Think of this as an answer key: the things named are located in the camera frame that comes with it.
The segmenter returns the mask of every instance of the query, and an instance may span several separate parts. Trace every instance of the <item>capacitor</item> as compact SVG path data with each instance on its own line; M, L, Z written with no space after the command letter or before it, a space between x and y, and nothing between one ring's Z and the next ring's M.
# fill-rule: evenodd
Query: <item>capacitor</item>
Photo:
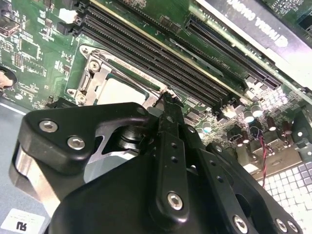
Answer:
M244 120L246 123L251 123L254 121L254 116L251 111L244 112Z
M255 118L258 118L262 116L263 114L263 111L259 105L252 106L251 111L252 111L253 117Z
M237 147L242 147L243 146L243 138L239 138L236 140L236 144L237 144Z
M208 121L203 123L203 129L206 133L210 133L213 130L211 127L211 123Z
M292 134L292 126L288 121L282 122L282 129L283 133L285 133L286 135Z
M255 120L254 122L249 124L249 132L253 138L259 139L261 136L263 136L261 123L258 120Z
M248 133L246 131L242 131L242 140L243 140L244 144L249 143L249 137L248 137Z
M270 131L276 130L276 125L275 125L274 119L272 117L267 117L267 125L268 125L268 129Z
M196 131L200 137L200 139L204 138L204 130L202 128L196 128Z

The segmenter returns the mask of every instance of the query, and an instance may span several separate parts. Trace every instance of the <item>green circuit board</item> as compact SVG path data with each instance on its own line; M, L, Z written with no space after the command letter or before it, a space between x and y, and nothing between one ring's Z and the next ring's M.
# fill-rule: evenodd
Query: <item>green circuit board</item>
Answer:
M60 9L64 6L61 0L11 0L12 19L20 24L20 31L10 37L0 35L0 64L12 70L18 83L12 88L4 91L3 97L21 105L29 110L43 109L45 104L52 97L58 100L59 97L74 102L73 98L66 93L67 88L77 88L86 64L85 57L79 52L79 47L83 44L102 48L101 44L87 38L84 35L73 37L64 36L56 30L56 25L61 21L59 18ZM125 0L138 8L142 13L158 24L166 27L168 33L161 33L153 27L148 21L142 21L132 12L124 8L121 1L112 0L93 0L98 2L106 9L112 11L120 18L128 21L147 35L163 43L167 48L174 50L177 55L185 58L198 69L202 69L207 74L218 78L234 91L242 94L244 87L242 81L248 73L239 67L235 62L223 56L217 49L203 42L198 37L191 35L185 27L192 14L189 6L190 0ZM298 4L298 10L288 11L281 14L287 22L294 25L298 24L299 18L308 12L312 2L304 1L304 4ZM168 38L170 33L181 37L190 44L196 45L203 53L207 55L207 65L194 59L189 53L177 47ZM194 108L201 113L201 117L193 125L201 127L202 122L208 120L213 125L213 132L205 135L204 141L209 142L212 139L224 141L222 138L228 129L242 121L242 116L238 116L226 124L218 123L211 115L211 109L198 100L190 97L184 91L173 87L180 96L184 108L183 112L187 114L190 108ZM261 95L273 93L267 90ZM280 106L274 106L264 110L266 113L272 112L271 116L276 118L277 124L283 120L289 120L293 117L297 109L304 102L291 91L284 91L288 99L287 104L283 104L282 97L278 97Z

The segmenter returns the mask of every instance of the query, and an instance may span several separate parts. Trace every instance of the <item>cable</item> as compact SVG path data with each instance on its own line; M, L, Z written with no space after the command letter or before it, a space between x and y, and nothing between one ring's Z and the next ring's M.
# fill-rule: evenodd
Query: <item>cable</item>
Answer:
M263 150L263 179L262 179L262 187L264 188L265 186L265 178L267 176L267 164L266 164L266 160L267 160L267 148L263 139L263 136L260 137L260 144L262 146L262 150Z

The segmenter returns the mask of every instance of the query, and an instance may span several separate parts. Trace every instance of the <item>black bracket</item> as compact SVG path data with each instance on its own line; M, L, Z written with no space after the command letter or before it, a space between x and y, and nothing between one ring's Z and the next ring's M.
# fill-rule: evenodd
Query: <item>black bracket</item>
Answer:
M33 111L23 118L18 141L31 157L62 174L74 175L83 171L94 153L97 136L104 136L102 149L117 128L143 126L148 120L148 112L136 103ZM57 129L51 132L52 127L47 126L43 131L40 128L43 121L51 121ZM79 137L84 147L80 150L69 147L70 137Z

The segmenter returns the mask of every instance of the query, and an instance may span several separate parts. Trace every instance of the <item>silver screw head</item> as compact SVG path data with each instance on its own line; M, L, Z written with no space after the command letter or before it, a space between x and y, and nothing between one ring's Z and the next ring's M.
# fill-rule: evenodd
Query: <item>silver screw head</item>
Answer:
M39 123L39 127L42 131L46 133L53 133L59 128L56 123L50 120L44 120Z
M82 150L86 146L84 141L78 136L68 138L67 145L74 150Z
M220 152L220 153L222 152L222 148L221 148L220 146L217 145L215 148L216 148L216 150L217 150L218 152Z
M248 232L248 227L245 221L238 215L234 215L233 221L235 226L240 230L241 233L246 234Z
M299 230L297 229L297 227L293 224L293 222L291 222L290 220L287 221L288 225L290 226L291 229L293 229L293 231L295 233L298 233Z
M97 61L91 61L89 63L89 68L93 72L97 72L100 68L100 64Z
M178 194L169 193L168 196L167 196L167 199L168 199L169 205L173 209L175 209L177 211L182 209L183 202L182 202L182 199L180 198L180 196Z
M187 128L189 129L189 131L190 131L191 133L194 133L194 132L195 132L195 129L194 129L193 127L188 126Z
M282 220L280 220L279 218L276 219L276 223L277 226L280 228L280 230L284 233L287 232L287 227L285 226L285 224L282 222Z

